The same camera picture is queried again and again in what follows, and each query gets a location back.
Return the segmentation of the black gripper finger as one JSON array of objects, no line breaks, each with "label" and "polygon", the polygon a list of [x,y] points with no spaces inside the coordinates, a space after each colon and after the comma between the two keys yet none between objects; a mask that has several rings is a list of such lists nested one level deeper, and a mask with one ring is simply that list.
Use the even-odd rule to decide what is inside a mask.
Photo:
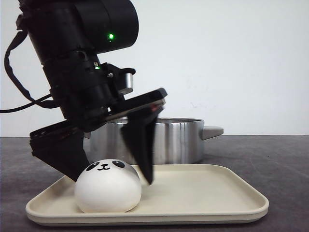
[{"label": "black gripper finger", "polygon": [[154,179],[155,127],[162,111],[162,106],[151,106],[131,112],[127,115],[127,123],[121,128],[125,145],[149,185]]},{"label": "black gripper finger", "polygon": [[76,181],[90,165],[84,151],[84,134],[30,135],[32,155]]}]

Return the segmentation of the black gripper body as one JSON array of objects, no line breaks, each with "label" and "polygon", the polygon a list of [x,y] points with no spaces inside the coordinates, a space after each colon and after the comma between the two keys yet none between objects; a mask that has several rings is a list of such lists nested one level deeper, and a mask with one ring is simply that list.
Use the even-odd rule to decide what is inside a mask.
[{"label": "black gripper body", "polygon": [[92,132],[107,122],[143,110],[157,114],[167,92],[159,88],[126,100],[133,91],[133,68],[118,68],[109,63],[86,63],[76,67],[46,65],[43,68],[50,93],[65,121],[30,133],[33,148],[63,147],[63,140],[76,141],[77,130]]}]

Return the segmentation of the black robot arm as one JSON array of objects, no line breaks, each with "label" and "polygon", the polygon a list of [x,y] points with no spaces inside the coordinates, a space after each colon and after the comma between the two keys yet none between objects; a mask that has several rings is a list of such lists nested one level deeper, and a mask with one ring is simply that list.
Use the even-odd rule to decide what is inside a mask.
[{"label": "black robot arm", "polygon": [[98,54],[132,46],[139,32],[128,0],[22,0],[17,26],[31,39],[64,121],[33,131],[33,156],[72,180],[89,165],[86,132],[127,117],[121,130],[143,176],[153,181],[155,124],[165,89],[125,99],[131,68],[100,63]]}]

